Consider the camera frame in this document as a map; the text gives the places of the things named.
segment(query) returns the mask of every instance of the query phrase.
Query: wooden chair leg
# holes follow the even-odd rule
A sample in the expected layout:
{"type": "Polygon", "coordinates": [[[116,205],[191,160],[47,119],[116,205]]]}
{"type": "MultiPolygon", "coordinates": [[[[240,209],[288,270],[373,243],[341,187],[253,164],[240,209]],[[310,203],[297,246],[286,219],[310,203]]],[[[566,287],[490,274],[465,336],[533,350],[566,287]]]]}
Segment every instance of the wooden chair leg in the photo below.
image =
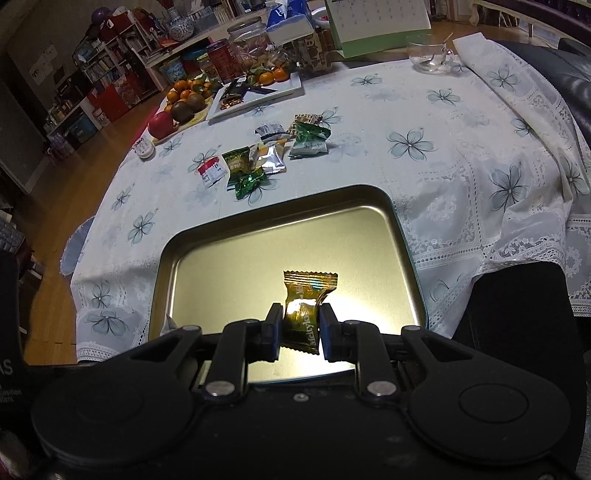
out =
{"type": "Polygon", "coordinates": [[[470,25],[472,25],[473,27],[478,25],[478,22],[480,21],[480,17],[478,16],[478,5],[476,4],[476,2],[472,2],[472,15],[470,15],[470,25]]]}

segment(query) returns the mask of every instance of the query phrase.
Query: white cloth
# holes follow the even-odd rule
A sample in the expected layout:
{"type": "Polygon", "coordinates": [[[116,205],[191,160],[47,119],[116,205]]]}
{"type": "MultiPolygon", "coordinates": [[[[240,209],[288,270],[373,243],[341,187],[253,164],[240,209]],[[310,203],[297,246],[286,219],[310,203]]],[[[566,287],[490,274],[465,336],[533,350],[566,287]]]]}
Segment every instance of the white cloth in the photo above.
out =
{"type": "Polygon", "coordinates": [[[567,235],[565,225],[573,198],[591,212],[589,149],[527,63],[479,34],[455,43],[478,75],[465,66],[425,74],[406,60],[332,73],[305,82],[304,96],[192,127],[149,162],[130,152],[74,273],[78,359],[146,340],[158,261],[176,233],[358,183],[392,198],[434,331],[453,334],[482,274],[525,262],[561,265],[570,286],[583,285],[574,304],[588,309],[589,217],[572,217],[567,235]],[[200,160],[257,142],[263,123],[288,127],[295,114],[321,112],[329,153],[287,160],[248,199],[236,201],[225,179],[205,189],[194,174],[200,160]]]}

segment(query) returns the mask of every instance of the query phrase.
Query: glass cup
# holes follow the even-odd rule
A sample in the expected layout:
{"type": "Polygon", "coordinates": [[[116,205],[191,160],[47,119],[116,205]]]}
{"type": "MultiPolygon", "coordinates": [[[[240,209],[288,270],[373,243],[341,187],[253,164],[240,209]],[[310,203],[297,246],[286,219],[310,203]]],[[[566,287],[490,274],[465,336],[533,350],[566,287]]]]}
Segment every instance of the glass cup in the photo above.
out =
{"type": "Polygon", "coordinates": [[[409,35],[407,37],[408,58],[419,70],[434,72],[444,65],[453,52],[441,38],[434,35],[409,35]]]}

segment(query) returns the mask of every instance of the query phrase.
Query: blue and white vase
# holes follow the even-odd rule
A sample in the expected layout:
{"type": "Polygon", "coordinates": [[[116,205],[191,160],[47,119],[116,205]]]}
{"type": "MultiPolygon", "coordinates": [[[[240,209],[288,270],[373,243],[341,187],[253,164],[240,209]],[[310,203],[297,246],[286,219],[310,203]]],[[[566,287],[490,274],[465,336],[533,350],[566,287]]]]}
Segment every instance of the blue and white vase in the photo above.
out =
{"type": "Polygon", "coordinates": [[[189,17],[181,17],[176,7],[167,10],[170,17],[168,34],[176,41],[187,40],[195,31],[195,23],[189,17]]]}

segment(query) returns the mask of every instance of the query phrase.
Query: candy wrapper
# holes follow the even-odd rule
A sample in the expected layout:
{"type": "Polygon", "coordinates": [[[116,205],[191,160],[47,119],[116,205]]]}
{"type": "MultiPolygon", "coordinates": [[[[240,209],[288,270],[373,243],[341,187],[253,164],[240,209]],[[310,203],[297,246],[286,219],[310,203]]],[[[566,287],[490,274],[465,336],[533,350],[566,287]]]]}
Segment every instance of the candy wrapper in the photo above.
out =
{"type": "Polygon", "coordinates": [[[261,125],[260,127],[255,128],[255,133],[261,136],[261,141],[263,143],[274,140],[283,140],[290,137],[280,124],[261,125]]]}
{"type": "Polygon", "coordinates": [[[336,289],[336,273],[283,272],[287,299],[282,346],[319,354],[319,307],[336,289]]]}
{"type": "Polygon", "coordinates": [[[269,143],[259,143],[251,147],[251,165],[262,168],[265,174],[272,175],[285,171],[283,153],[287,140],[277,140],[269,143]]]}
{"type": "Polygon", "coordinates": [[[222,157],[226,161],[226,165],[228,165],[228,169],[230,170],[228,190],[233,190],[238,179],[244,174],[251,172],[249,152],[249,147],[243,147],[222,154],[222,157]]]}
{"type": "Polygon", "coordinates": [[[197,171],[201,175],[205,188],[212,186],[227,172],[227,170],[222,166],[219,157],[212,157],[206,160],[201,165],[199,165],[197,171]]]}
{"type": "Polygon", "coordinates": [[[330,130],[320,125],[295,123],[295,143],[291,147],[290,158],[313,157],[327,153],[326,139],[330,137],[330,130]]]}
{"type": "Polygon", "coordinates": [[[236,200],[242,200],[266,178],[267,175],[265,175],[262,168],[258,168],[251,173],[241,176],[234,187],[236,190],[236,200]]]}
{"type": "Polygon", "coordinates": [[[316,115],[315,113],[301,113],[296,115],[294,118],[293,123],[287,129],[287,133],[289,133],[290,138],[296,137],[296,122],[304,122],[305,124],[313,124],[317,125],[320,122],[321,115],[316,115]]]}

